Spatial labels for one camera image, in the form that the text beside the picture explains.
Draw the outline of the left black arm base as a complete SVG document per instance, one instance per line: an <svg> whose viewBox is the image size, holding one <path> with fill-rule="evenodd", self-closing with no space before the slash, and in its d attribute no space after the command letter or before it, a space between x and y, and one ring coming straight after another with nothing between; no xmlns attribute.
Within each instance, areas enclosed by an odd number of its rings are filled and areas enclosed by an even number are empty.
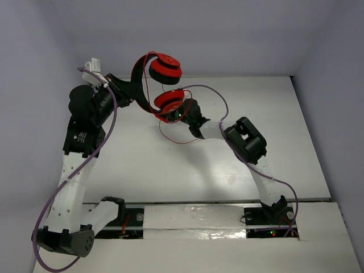
<svg viewBox="0 0 364 273"><path fill-rule="evenodd" d="M126 208L124 220L107 224L96 239L143 239L144 208Z"/></svg>

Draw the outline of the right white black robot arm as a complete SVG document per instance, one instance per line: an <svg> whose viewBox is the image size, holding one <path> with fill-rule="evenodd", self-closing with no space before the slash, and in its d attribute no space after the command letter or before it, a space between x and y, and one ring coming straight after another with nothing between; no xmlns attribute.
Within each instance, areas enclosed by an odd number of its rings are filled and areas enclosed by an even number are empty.
<svg viewBox="0 0 364 273"><path fill-rule="evenodd" d="M241 117L231 126L224 128L221 121L203 117L194 99L173 102L165 106L163 111L166 112L167 121L181 119L189 126L191 134L198 139L224 140L234 155L250 169L258 189L264 220L274 224L283 217L287 201L279 193L268 167L267 142L248 118Z"/></svg>

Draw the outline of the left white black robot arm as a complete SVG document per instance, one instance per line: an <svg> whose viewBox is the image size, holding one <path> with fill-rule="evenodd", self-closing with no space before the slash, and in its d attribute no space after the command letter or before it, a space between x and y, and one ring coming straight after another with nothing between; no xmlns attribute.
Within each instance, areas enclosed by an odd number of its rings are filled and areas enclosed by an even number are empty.
<svg viewBox="0 0 364 273"><path fill-rule="evenodd" d="M36 228L34 242L49 252L86 257L95 236L108 224L123 224L126 205L122 198L106 196L82 216L82 203L90 173L101 147L110 136L102 125L118 107L129 106L141 90L138 83L108 74L108 87L80 85L69 94L71 118L63 146L61 190L53 197L43 227Z"/></svg>

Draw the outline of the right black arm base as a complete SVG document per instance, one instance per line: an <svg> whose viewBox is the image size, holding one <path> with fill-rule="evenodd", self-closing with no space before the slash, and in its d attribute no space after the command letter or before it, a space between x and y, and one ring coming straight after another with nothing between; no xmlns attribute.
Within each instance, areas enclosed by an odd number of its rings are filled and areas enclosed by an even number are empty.
<svg viewBox="0 0 364 273"><path fill-rule="evenodd" d="M247 207L239 220L245 224L247 238L299 238L294 215L291 206L278 218L268 218L261 207Z"/></svg>

